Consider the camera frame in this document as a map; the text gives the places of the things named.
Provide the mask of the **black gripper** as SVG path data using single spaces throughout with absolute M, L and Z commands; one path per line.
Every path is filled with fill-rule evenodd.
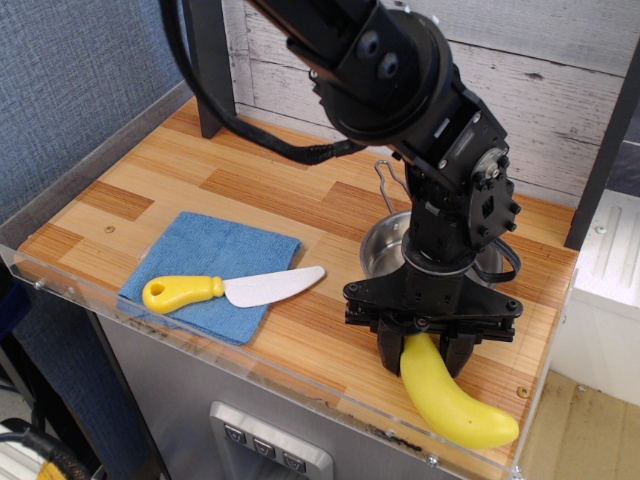
M 452 378 L 464 369 L 476 344 L 510 342 L 522 303 L 494 290 L 521 268 L 511 249 L 486 249 L 463 274 L 429 276 L 401 259 L 398 249 L 363 257 L 366 278 L 344 288 L 345 322 L 377 331 L 384 368 L 401 372 L 405 338 L 439 334 L 439 351 Z

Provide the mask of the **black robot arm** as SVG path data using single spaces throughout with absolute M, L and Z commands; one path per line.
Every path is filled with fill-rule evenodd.
M 519 301 L 497 273 L 468 272 L 487 248 L 503 251 L 520 206 L 509 180 L 505 130 L 461 81 L 436 24 L 377 1 L 258 1 L 288 48 L 315 74 L 331 124 L 405 164 L 412 204 L 395 271 L 347 285 L 345 320 L 378 336 L 393 373 L 411 336 L 440 338 L 452 375 L 483 340 L 511 341 Z

